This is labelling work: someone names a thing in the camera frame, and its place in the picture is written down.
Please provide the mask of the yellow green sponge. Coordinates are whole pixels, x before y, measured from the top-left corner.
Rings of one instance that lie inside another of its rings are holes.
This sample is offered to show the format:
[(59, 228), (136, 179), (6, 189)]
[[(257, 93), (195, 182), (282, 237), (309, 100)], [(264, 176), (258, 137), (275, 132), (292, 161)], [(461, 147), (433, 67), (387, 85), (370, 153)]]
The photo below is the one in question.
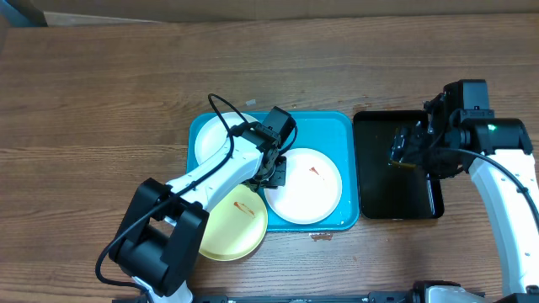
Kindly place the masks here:
[(411, 170), (414, 170), (415, 168), (417, 168), (417, 165), (416, 164), (413, 164), (413, 163), (406, 163), (406, 162), (398, 162), (398, 161), (393, 161), (393, 160), (390, 160), (389, 161), (389, 164), (393, 167), (398, 167), (398, 168), (402, 168), (402, 169), (411, 169)]

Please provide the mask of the white plate with red stain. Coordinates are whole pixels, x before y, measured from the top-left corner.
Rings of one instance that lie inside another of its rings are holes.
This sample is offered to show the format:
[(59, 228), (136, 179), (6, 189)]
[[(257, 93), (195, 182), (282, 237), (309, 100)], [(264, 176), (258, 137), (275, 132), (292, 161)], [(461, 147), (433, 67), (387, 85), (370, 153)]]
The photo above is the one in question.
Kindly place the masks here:
[(322, 221), (337, 208), (342, 178), (329, 157), (309, 148), (295, 148), (284, 154), (286, 183), (266, 189), (269, 207), (283, 220), (308, 225)]

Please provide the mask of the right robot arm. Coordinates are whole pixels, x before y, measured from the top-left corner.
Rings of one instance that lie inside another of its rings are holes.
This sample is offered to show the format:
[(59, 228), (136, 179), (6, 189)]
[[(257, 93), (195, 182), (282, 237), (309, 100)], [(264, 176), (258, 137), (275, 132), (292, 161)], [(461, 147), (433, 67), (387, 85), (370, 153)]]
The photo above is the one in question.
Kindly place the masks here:
[(424, 103), (427, 122), (396, 129), (389, 162), (437, 180), (467, 173), (488, 214), (504, 302), (538, 300), (538, 181), (523, 122), (498, 118), (488, 85), (463, 79)]

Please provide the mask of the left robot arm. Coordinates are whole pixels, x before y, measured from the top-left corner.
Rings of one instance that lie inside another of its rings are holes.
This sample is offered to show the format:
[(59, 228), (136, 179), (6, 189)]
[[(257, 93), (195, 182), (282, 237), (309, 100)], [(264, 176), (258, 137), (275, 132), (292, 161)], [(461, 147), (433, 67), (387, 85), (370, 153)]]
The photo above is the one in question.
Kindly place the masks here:
[(186, 289), (210, 212), (239, 184), (257, 191), (285, 184), (285, 141), (293, 122), (243, 122), (227, 128), (221, 150), (168, 183), (139, 185), (112, 242), (98, 260), (110, 258), (140, 291), (140, 302), (168, 299)]

